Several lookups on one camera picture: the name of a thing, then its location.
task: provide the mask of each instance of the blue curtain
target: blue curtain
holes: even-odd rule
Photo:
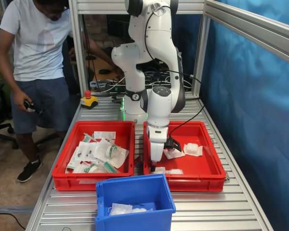
[[[289,1],[223,0],[289,24]],[[206,108],[276,231],[289,231],[289,63],[211,22]]]

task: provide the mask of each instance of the blue plastic crate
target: blue plastic crate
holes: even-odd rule
[[[97,231],[170,231],[175,205],[165,175],[105,180],[96,184],[96,194]],[[153,211],[110,216],[112,203]]]

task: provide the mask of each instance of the man's hand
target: man's hand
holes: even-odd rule
[[[111,65],[111,71],[115,71],[117,75],[122,74],[123,71],[120,67],[116,66],[115,64]]]
[[[25,100],[28,100],[29,103],[30,103],[31,105],[33,105],[33,102],[32,102],[32,100],[30,99],[30,97],[27,96],[27,94],[25,94],[25,93],[24,93],[23,91],[21,91],[21,90],[15,91],[13,94],[14,94],[14,103],[15,103],[15,105],[17,106],[17,108],[18,108],[19,110],[23,111],[23,112],[29,112],[29,111],[26,109],[26,107],[25,107],[25,105],[24,105],[24,102],[25,102]]]

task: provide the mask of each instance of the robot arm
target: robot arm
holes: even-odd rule
[[[171,38],[171,13],[176,13],[178,1],[125,0],[125,6],[131,15],[129,34],[135,42],[114,48],[112,58],[125,72],[124,111],[131,115],[141,114],[139,110],[148,113],[146,132],[152,171],[165,147],[181,150],[180,145],[167,138],[170,114],[180,112],[185,106],[183,76],[176,73],[182,73],[182,60]],[[170,72],[171,89],[163,86],[145,89],[145,76],[136,69],[136,64],[147,63],[152,58],[163,61],[174,71]]]

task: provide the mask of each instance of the label on crate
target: label on crate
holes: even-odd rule
[[[95,139],[115,139],[116,138],[116,132],[115,131],[95,131],[93,134],[93,137]]]
[[[100,180],[80,180],[79,184],[97,184]]]

